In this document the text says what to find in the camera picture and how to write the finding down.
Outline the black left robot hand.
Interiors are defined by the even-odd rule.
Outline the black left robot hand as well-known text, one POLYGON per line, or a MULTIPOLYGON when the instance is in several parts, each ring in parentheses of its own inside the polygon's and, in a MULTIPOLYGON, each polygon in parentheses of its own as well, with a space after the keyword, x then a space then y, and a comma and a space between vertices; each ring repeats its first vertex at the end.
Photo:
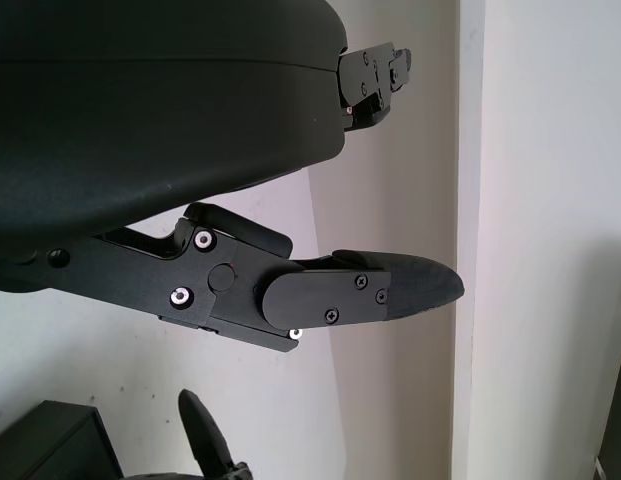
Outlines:
POLYGON ((325 1, 0 1, 0 291, 55 289, 287 352, 455 302, 451 268, 209 203, 332 159, 409 80, 325 1))

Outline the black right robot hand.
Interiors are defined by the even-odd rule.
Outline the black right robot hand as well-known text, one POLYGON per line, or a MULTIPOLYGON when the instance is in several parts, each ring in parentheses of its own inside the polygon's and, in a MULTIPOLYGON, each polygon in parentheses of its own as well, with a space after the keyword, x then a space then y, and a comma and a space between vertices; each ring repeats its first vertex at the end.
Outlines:
POLYGON ((183 389, 178 396, 180 418, 192 454, 201 474, 175 472, 148 473, 130 476, 143 480, 252 480, 253 474, 245 462, 235 463, 225 437, 216 421, 190 390, 183 389))

